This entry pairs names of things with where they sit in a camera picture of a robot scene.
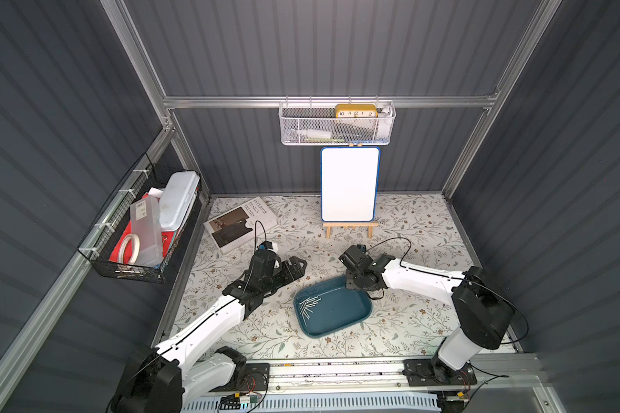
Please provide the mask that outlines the teal plastic tray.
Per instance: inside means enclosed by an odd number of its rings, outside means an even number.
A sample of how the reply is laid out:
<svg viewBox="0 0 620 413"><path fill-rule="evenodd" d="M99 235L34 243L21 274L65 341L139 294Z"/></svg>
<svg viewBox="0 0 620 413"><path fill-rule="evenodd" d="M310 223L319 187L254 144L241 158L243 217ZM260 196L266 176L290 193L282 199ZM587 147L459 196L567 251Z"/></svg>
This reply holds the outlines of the teal plastic tray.
<svg viewBox="0 0 620 413"><path fill-rule="evenodd" d="M348 289L344 275L301 289L293 305L301 331L310 338L325 337L359 324L373 310L370 296Z"/></svg>

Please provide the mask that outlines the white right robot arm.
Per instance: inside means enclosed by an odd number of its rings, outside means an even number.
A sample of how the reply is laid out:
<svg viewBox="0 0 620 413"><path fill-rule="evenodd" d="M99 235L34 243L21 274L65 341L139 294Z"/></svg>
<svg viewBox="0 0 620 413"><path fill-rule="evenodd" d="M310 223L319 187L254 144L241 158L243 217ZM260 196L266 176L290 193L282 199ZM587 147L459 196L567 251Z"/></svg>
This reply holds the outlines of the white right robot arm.
<svg viewBox="0 0 620 413"><path fill-rule="evenodd" d="M434 299L456 313L458 327L444 339L423 375L440 384L463 373L470 359L484 349L496 350L514 316L516 306L485 283L485 271L427 268L389 254L373 258L367 247L350 246L340 257L346 287L363 292L394 289Z"/></svg>

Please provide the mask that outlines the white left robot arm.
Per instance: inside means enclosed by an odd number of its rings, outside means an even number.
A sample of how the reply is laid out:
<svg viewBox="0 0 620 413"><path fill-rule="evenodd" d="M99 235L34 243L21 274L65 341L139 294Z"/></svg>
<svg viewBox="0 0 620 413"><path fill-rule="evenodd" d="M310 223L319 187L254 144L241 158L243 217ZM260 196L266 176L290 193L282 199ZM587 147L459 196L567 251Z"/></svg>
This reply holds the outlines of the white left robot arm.
<svg viewBox="0 0 620 413"><path fill-rule="evenodd" d="M238 389L246 358L229 347L205 353L229 330L245 321L279 289L306 275L307 261L283 260L265 242L253 253L243 275L230 283L215 304L177 335L129 357L108 412L179 412L190 401L219 387Z"/></svg>

